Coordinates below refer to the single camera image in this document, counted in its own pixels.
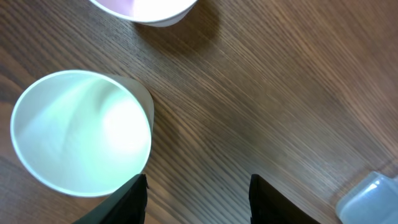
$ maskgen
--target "transparent container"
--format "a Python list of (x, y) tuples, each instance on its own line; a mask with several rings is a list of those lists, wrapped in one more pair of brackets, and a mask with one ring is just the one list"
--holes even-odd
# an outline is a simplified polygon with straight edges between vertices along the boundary
[(397, 224), (398, 177), (371, 172), (336, 206), (344, 224)]

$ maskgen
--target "plastic cup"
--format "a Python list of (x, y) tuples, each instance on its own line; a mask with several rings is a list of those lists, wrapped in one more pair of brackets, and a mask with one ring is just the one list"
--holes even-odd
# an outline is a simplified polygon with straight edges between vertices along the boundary
[(37, 80), (11, 115), (18, 158), (39, 181), (79, 197), (113, 193), (142, 172), (154, 104), (136, 80), (83, 70)]
[(180, 21), (197, 0), (90, 0), (100, 9), (140, 24), (166, 27)]

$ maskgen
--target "brown tabletop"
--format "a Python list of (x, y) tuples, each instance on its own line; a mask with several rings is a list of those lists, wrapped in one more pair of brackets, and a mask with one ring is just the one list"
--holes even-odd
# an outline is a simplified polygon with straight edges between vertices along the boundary
[(398, 174), (398, 1), (199, 0), (140, 26), (89, 1), (0, 0), (0, 223), (71, 223), (103, 198), (50, 190), (9, 118), (66, 69), (133, 77), (155, 101), (153, 223), (249, 223), (260, 174), (321, 223), (370, 170)]

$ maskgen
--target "wooden surface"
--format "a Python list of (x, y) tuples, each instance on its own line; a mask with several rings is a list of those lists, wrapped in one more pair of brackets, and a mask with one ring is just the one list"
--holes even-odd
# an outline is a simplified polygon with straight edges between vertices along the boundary
[(398, 1), (199, 0), (175, 26), (78, 0), (0, 0), (0, 223), (70, 223), (103, 198), (36, 181), (9, 137), (19, 95), (80, 68), (155, 101), (154, 223), (249, 223), (257, 173), (321, 223), (370, 170), (398, 174)]

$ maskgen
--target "clear plastic container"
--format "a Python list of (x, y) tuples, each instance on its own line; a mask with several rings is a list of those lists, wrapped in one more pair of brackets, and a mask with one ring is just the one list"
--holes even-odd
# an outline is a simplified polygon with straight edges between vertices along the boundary
[(336, 206), (344, 224), (397, 224), (398, 177), (371, 172)]

